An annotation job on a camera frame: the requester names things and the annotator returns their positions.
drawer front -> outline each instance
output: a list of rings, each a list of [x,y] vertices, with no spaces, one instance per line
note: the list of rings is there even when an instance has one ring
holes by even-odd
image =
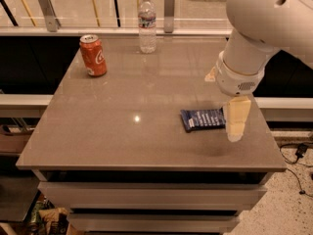
[[[250,210],[265,194],[259,185],[57,183],[39,190],[69,209]]]
[[[185,216],[185,215],[111,215],[74,214],[68,221],[77,230],[106,232],[152,233],[224,233],[238,223],[232,216]]]

red object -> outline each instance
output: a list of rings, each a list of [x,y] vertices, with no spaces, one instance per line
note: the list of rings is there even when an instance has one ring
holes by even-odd
[[[80,37],[79,45],[88,73],[92,76],[105,74],[107,72],[107,64],[99,37],[97,35],[83,35]]]

bottle label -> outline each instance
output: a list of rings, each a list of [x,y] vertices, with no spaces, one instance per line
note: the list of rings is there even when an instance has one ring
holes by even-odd
[[[156,27],[156,17],[150,17],[150,18],[138,17],[138,26],[140,28]]]

wire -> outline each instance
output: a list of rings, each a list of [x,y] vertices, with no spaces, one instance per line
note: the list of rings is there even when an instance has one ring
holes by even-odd
[[[305,166],[305,167],[313,167],[313,165],[311,165],[311,164],[302,164],[302,163],[299,163],[299,162],[298,162],[298,160],[300,159],[299,156],[296,157],[296,160],[295,160],[295,161],[291,161],[290,159],[288,159],[288,158],[283,154],[283,151],[282,151],[283,148],[290,147],[290,148],[296,148],[296,149],[298,149],[298,147],[299,147],[300,145],[306,145],[306,146],[308,146],[308,147],[310,147],[310,148],[313,148],[313,143],[308,143],[308,142],[306,142],[306,143],[300,143],[300,144],[292,144],[292,143],[290,143],[290,144],[282,145],[282,146],[280,147],[280,152],[281,152],[283,158],[285,159],[285,162],[288,163],[288,164],[290,164],[290,165],[302,165],[302,166]],[[295,172],[292,171],[292,170],[289,169],[289,168],[287,168],[287,171],[291,172],[291,173],[293,174],[293,176],[296,178],[297,183],[298,183],[299,188],[300,188],[299,194],[300,194],[300,195],[305,195],[305,196],[310,197],[310,198],[313,198],[313,195],[312,195],[312,194],[307,194],[307,193],[305,192],[305,190],[303,190],[302,185],[301,185],[301,182],[300,182],[300,179],[299,179],[299,177],[295,174]]]

